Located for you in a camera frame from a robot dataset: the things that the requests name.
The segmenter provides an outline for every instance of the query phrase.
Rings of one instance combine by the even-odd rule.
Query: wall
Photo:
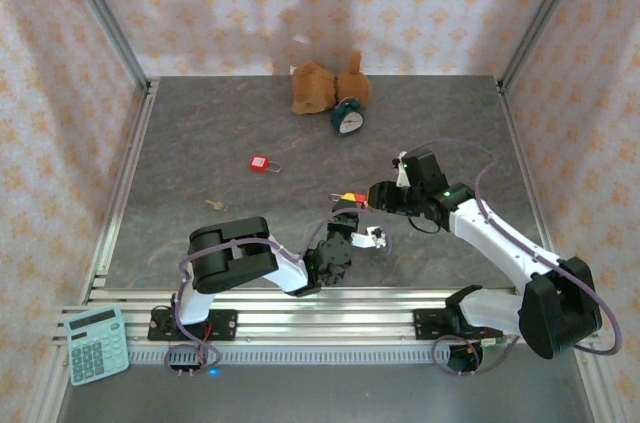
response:
[[[0,0],[0,27],[0,419],[19,422],[140,97],[84,0]]]
[[[500,75],[540,0],[108,0],[152,76],[288,74],[313,58],[377,74]]]
[[[623,328],[613,357],[640,421],[640,0],[562,0],[509,102],[563,255],[591,265]]]

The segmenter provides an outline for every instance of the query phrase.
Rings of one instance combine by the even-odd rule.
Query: red object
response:
[[[253,158],[251,158],[251,163],[249,163],[249,168],[260,173],[262,173],[263,171],[267,171],[268,167],[269,158],[267,158],[266,156],[254,155]]]

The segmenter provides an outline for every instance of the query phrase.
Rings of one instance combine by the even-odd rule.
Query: calculator display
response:
[[[77,330],[78,328],[82,328],[83,326],[98,323],[99,321],[108,320],[109,318],[115,318],[115,316],[115,311],[105,311],[102,313],[98,313],[97,315],[91,315],[87,316],[86,318],[80,318],[79,320],[70,321],[69,328],[71,328],[72,330]]]

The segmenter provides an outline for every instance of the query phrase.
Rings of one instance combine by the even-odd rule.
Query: black mounting plate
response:
[[[205,321],[184,327],[196,338],[203,339],[207,322],[213,326],[213,331],[207,341],[233,341],[236,339],[236,329],[238,328],[238,312],[236,310],[209,310],[209,316]],[[147,338],[149,341],[189,340],[176,325],[174,310],[166,306],[151,310]]]
[[[435,340],[445,335],[455,335],[467,340],[481,340],[484,338],[502,338],[504,334],[493,328],[478,328],[468,326],[461,332],[451,328],[451,312],[442,309],[417,309],[413,310],[413,327],[416,331],[416,340]]]

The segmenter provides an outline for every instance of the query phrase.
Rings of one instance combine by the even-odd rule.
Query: patterned wallpaper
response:
[[[617,389],[640,421],[640,0],[563,0],[509,101],[558,251],[620,319]]]
[[[0,0],[0,27],[0,420],[21,422],[139,96],[84,0]]]
[[[108,0],[151,76],[288,74],[312,58],[374,74],[500,75],[540,0]]]

